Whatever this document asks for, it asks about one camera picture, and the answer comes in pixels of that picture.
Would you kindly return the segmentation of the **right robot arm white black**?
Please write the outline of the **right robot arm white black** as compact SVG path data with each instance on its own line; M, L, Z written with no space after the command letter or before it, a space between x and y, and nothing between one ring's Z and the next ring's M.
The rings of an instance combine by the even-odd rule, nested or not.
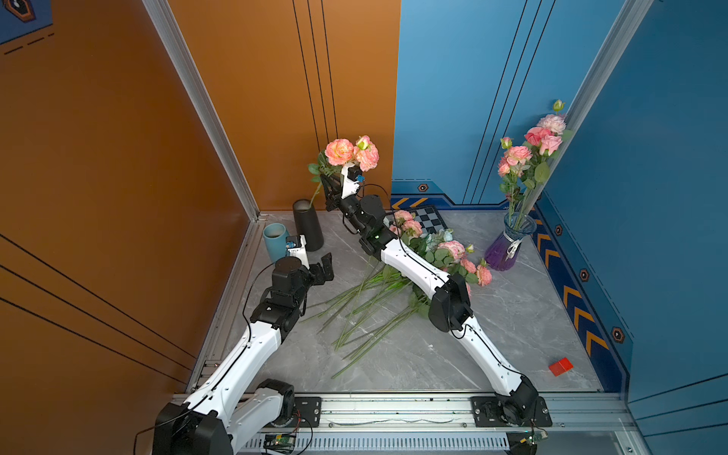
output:
M354 331L375 314L384 300L411 288L408 306L366 335L346 356L348 364L354 366L380 341L419 314L437 330L460 341L483 370L498 399L497 420L511 426L533 423L540 398L537 388L485 335L471 307L470 284L486 286L490 282L486 266L468 262L466 248L450 240L445 231L425 233L412 213L387 212L377 195L360 196L364 178L358 165L350 162L330 167L318 175L318 180L327 210L339 210L344 227L359 235L365 253L381 263L362 284L329 301L330 310L340 313L362 292L377 291L350 310L356 322L341 332L336 347L352 342Z

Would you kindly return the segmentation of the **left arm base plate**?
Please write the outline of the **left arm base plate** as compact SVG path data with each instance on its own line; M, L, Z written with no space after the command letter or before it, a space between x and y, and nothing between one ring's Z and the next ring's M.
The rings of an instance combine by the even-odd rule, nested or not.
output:
M322 398L320 396L296 396L292 415L286 419L274 421L267 425L267 428L297 428L301 426L299 421L306 421L313 428L320 426L322 415Z

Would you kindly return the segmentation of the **pale pink carnation stem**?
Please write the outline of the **pale pink carnation stem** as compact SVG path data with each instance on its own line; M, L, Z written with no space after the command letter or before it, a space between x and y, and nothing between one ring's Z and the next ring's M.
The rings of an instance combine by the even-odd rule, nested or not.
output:
M549 130L553 135L562 136L567 130L566 104L563 100L556 100L552 108L553 112L541 118L537 127Z

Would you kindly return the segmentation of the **peach double bloom stem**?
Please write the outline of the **peach double bloom stem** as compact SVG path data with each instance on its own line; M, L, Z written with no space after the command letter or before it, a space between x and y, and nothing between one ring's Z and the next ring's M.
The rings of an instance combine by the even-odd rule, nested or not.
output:
M365 173L375 169L379 159L377 146L368 136L361 136L355 142L346 138L337 138L329 142L324 150L318 153L317 161L307 165L308 172L312 174L312 181L318 184L310 198L313 206L317 195L323 191L322 183L320 183L321 174L328 174L328 176L338 174L342 166L350 162L358 164Z

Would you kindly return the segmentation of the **pink double bloom stem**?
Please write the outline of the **pink double bloom stem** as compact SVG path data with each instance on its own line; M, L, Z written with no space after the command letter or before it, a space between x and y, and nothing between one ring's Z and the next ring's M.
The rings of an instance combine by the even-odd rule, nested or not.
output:
M533 153L529 146L514 145L508 136L500 140L500 145L504 150L498 164L498 175L502 178L500 191L508 202L508 226L515 231L523 224L525 200L536 188Z

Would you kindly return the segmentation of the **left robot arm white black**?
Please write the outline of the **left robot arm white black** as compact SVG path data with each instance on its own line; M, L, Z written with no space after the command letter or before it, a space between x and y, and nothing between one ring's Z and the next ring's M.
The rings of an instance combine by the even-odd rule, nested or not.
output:
M304 265L286 256L272 267L271 286L248 321L246 333L215 372L183 403L157 415L154 454L236 454L265 426L292 418L295 388L267 379L240 400L265 362L281 347L306 310L308 291L335 278L332 255Z

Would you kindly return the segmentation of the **pink rose stem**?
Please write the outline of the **pink rose stem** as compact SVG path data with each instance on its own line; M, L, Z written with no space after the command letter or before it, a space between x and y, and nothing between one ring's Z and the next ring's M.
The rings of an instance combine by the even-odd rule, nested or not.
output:
M521 202L521 216L525 216L529 212L529 203L536 187L538 184L544 183L549 174L547 161L552 153L549 146L551 146L554 136L549 130L534 127L527 132L525 138L532 155L528 161L530 168L524 172L522 179L525 194Z
M522 212L529 214L537 198L537 189L542 188L552 174L551 164L562 144L562 138L548 128L534 127L526 133L525 139L525 145L532 155L530 168L523 176L527 192Z

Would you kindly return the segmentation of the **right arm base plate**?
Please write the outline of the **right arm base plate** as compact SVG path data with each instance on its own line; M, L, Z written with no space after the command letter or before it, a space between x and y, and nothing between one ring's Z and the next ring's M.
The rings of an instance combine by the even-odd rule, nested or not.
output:
M523 417L508 417L502 401L496 396L472 396L470 405L477 428L525 428L530 426L550 428L553 426L551 413L545 399L541 396L538 396L536 401L526 408Z

